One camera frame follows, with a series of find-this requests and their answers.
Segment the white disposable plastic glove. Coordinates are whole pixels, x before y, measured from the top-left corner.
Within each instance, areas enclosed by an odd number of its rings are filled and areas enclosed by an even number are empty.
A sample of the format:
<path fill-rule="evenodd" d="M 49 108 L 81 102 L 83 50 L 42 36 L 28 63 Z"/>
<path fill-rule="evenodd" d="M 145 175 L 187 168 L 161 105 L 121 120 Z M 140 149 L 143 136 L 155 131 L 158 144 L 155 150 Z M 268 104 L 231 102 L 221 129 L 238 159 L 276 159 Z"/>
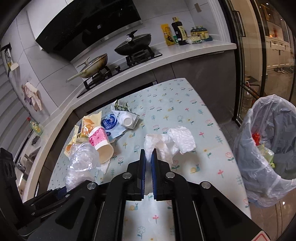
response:
<path fill-rule="evenodd" d="M 196 149 L 196 143 L 190 130 L 184 126 L 170 128 L 163 134 L 147 134 L 144 141 L 146 160 L 152 162 L 152 153 L 157 150 L 158 159 L 173 165 L 173 157 Z"/>

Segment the blue white milk carton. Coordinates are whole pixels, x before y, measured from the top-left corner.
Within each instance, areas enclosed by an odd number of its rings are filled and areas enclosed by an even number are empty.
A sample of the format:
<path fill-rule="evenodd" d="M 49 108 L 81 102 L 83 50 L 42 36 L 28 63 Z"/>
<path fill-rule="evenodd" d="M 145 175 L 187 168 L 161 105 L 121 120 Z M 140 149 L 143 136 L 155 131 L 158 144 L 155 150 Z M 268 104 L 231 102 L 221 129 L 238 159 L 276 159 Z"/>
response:
<path fill-rule="evenodd" d="M 107 113 L 101 120 L 108 139 L 112 142 L 127 130 L 133 130 L 139 120 L 139 115 L 130 111 L 127 102 L 116 100 L 110 106 L 110 113 Z"/>

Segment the red plastic bag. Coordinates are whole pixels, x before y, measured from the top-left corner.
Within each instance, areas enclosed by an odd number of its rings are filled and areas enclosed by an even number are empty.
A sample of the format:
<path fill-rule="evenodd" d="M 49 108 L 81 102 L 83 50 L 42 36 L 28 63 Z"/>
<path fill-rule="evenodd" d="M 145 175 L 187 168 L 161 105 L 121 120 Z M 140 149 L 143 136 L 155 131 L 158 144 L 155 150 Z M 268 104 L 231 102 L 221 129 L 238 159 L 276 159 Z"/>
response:
<path fill-rule="evenodd" d="M 255 145 L 259 146 L 260 145 L 260 133 L 253 133 L 252 138 L 255 142 Z"/>

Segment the yellow green tissue package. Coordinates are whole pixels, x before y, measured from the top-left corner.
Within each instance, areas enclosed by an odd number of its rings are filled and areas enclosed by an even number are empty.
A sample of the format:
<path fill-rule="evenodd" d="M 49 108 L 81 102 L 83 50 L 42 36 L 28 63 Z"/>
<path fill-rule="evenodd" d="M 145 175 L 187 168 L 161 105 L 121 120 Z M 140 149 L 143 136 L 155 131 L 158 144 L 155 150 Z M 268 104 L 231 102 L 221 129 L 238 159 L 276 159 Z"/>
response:
<path fill-rule="evenodd" d="M 267 147 L 265 147 L 264 145 L 258 146 L 258 149 L 259 149 L 260 153 L 262 154 L 262 156 L 269 163 L 271 168 L 275 168 L 275 164 L 273 162 L 274 152 L 272 150 L 268 149 Z"/>

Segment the kitchen sink with faucet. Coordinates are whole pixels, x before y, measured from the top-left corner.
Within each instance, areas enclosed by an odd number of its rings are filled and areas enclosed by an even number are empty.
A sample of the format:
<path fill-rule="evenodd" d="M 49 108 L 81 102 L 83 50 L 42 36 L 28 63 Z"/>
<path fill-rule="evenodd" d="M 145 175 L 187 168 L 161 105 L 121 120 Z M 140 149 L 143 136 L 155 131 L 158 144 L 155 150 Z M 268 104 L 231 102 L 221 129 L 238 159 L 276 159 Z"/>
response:
<path fill-rule="evenodd" d="M 39 150 L 40 147 L 34 149 L 28 155 L 24 153 L 16 159 L 16 168 L 21 172 L 20 176 L 16 178 L 16 184 L 18 187 L 25 186 Z"/>

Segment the trash bin with clear liner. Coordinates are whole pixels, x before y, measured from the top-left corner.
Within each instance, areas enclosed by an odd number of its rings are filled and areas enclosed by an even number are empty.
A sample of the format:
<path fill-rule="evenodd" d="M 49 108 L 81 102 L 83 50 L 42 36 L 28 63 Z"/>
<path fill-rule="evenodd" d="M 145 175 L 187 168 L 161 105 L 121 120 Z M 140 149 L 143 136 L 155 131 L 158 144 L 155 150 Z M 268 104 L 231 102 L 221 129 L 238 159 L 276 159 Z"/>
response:
<path fill-rule="evenodd" d="M 274 152 L 275 168 L 260 153 L 252 138 Z M 247 198 L 259 207 L 270 207 L 295 189 L 295 106 L 273 94 L 259 98 L 244 117 L 233 154 Z"/>

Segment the pink floral paper cup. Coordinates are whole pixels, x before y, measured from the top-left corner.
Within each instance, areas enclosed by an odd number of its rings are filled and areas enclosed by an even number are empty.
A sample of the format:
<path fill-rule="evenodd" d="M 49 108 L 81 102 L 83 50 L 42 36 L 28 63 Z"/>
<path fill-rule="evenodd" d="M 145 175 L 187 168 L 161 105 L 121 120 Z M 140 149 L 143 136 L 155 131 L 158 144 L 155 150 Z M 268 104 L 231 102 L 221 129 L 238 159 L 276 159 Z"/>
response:
<path fill-rule="evenodd" d="M 101 164 L 111 159 L 114 153 L 105 129 L 102 126 L 96 126 L 89 134 L 89 142 L 99 153 L 99 161 Z"/>

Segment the floral white tablecloth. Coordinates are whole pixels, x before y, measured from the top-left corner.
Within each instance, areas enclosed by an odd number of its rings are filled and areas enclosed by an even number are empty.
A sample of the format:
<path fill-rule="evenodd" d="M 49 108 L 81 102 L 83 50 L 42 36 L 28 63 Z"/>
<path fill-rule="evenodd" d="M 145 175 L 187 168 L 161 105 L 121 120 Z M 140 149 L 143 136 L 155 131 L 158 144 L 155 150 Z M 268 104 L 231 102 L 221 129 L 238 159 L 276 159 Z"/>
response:
<path fill-rule="evenodd" d="M 114 154 L 107 170 L 91 170 L 96 183 L 112 180 L 126 171 L 130 162 L 139 160 L 141 149 L 148 151 L 147 175 L 151 172 L 152 148 L 159 160 L 169 162 L 171 171 L 189 182 L 208 181 L 251 218 L 248 199 L 236 160 L 227 138 L 201 97 L 185 78 L 169 80 L 122 99 L 139 115 L 137 126 L 113 141 Z M 195 148 L 178 148 L 183 126 L 194 138 Z M 48 190 L 65 186 L 69 158 L 64 154 L 72 139 L 67 138 L 50 178 Z M 145 178 L 145 195 L 140 202 L 127 201 L 122 240 L 175 240 L 171 201 L 156 201 L 151 177 Z"/>

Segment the yellow snack wrapper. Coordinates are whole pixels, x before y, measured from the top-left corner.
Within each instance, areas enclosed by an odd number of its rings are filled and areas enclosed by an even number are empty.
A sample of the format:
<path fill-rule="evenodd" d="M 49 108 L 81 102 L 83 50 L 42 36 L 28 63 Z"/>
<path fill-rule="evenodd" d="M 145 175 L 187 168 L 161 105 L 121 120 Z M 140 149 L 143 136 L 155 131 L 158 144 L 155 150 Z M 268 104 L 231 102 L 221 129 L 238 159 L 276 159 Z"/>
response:
<path fill-rule="evenodd" d="M 71 141 L 68 143 L 64 150 L 64 154 L 69 158 L 70 149 L 74 144 L 81 144 L 83 142 L 89 142 L 89 136 L 91 131 L 100 125 L 102 117 L 102 111 L 96 114 L 86 115 L 82 118 L 79 126 L 74 126 L 74 133 Z"/>

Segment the hanging pink dish cloth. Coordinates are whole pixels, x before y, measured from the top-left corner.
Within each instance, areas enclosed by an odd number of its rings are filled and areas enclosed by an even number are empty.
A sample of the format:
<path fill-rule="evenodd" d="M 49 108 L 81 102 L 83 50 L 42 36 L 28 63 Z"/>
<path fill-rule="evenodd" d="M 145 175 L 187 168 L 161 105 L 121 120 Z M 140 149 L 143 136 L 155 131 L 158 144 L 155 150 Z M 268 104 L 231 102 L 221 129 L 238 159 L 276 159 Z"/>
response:
<path fill-rule="evenodd" d="M 40 99 L 39 90 L 30 82 L 26 82 L 25 85 L 22 85 L 22 90 L 25 95 L 25 101 L 29 102 L 35 111 L 42 111 L 43 106 Z"/>

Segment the beige wok with lid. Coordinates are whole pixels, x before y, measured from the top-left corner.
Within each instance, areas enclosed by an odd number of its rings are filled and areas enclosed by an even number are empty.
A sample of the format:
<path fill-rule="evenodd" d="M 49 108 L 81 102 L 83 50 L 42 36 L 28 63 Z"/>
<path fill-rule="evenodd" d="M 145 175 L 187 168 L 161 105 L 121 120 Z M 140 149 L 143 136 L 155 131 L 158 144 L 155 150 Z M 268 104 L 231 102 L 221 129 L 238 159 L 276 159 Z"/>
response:
<path fill-rule="evenodd" d="M 103 55 L 100 55 L 92 59 L 91 61 L 88 61 L 88 59 L 89 58 L 87 58 L 82 64 L 78 65 L 78 67 L 84 65 L 83 69 L 80 72 L 78 72 L 76 75 L 67 79 L 66 82 L 70 82 L 77 77 L 81 77 L 81 78 L 92 77 L 107 65 L 108 55 L 107 53 L 105 53 Z"/>

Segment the black gas stove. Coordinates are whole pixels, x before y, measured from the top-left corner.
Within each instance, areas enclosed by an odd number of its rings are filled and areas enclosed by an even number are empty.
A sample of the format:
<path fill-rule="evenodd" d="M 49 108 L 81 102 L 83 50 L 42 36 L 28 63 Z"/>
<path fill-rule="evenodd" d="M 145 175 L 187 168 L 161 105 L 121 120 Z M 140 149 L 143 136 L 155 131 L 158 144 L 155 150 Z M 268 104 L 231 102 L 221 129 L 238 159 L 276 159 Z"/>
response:
<path fill-rule="evenodd" d="M 160 56 L 162 56 L 162 53 L 160 53 L 159 51 L 154 51 L 150 47 L 148 47 L 145 50 L 141 50 L 135 54 L 126 56 L 126 61 L 119 64 L 118 66 L 115 66 L 114 68 L 110 69 L 108 66 L 105 66 L 102 70 L 96 72 L 95 75 L 83 81 L 84 89 L 78 94 L 77 98 L 81 97 L 86 92 L 105 82 L 109 78 L 134 66 L 142 64 L 154 58 L 158 58 Z"/>

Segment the black wok with lid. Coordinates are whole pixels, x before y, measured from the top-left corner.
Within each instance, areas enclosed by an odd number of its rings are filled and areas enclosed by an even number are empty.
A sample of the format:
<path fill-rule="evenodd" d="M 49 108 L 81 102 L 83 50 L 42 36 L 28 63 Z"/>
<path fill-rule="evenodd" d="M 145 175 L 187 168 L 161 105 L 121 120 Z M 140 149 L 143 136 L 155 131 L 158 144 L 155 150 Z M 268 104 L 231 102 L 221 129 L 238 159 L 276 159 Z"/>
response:
<path fill-rule="evenodd" d="M 127 39 L 117 46 L 114 51 L 122 56 L 130 56 L 149 48 L 152 40 L 151 34 L 135 35 L 137 30 L 127 34 Z"/>

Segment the yellow seasoning box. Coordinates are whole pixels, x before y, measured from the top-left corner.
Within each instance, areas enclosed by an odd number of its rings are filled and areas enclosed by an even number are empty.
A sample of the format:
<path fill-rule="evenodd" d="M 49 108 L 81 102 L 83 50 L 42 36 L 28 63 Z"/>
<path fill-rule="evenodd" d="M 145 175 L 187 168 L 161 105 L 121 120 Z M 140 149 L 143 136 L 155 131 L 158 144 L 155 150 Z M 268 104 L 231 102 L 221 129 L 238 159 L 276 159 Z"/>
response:
<path fill-rule="evenodd" d="M 163 35 L 165 38 L 165 42 L 167 46 L 171 46 L 175 44 L 174 37 L 172 36 L 171 29 L 168 24 L 162 24 L 161 29 L 163 31 Z"/>

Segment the yellow blue condiment jar set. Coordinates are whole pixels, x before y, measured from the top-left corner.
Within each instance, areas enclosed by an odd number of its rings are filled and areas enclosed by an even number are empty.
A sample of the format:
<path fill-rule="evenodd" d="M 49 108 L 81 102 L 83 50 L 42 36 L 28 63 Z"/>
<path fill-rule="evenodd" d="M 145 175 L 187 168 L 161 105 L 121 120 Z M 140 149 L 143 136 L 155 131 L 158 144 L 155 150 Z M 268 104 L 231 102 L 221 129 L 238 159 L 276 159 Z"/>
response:
<path fill-rule="evenodd" d="M 201 38 L 200 42 L 210 42 L 213 40 L 213 38 L 209 35 L 208 30 L 203 26 L 192 27 L 190 33 L 190 36 L 199 36 Z"/>

